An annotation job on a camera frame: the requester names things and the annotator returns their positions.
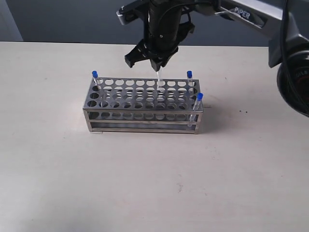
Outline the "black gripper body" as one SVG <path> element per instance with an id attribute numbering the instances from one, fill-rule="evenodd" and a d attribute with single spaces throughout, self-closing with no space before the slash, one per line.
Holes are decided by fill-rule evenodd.
<path id="1" fill-rule="evenodd" d="M 143 57 L 172 53 L 195 30 L 190 7 L 193 0 L 143 0 Z"/>

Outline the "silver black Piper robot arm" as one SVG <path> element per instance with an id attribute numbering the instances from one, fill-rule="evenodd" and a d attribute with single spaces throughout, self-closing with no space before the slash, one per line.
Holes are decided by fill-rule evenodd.
<path id="1" fill-rule="evenodd" d="M 178 52 L 195 26 L 182 15 L 197 12 L 238 21 L 268 37 L 269 67 L 278 66 L 285 102 L 309 114 L 309 3 L 306 0 L 136 0 L 117 11 L 121 24 L 143 21 L 143 39 L 125 56 L 129 67 L 149 60 L 155 71 Z"/>

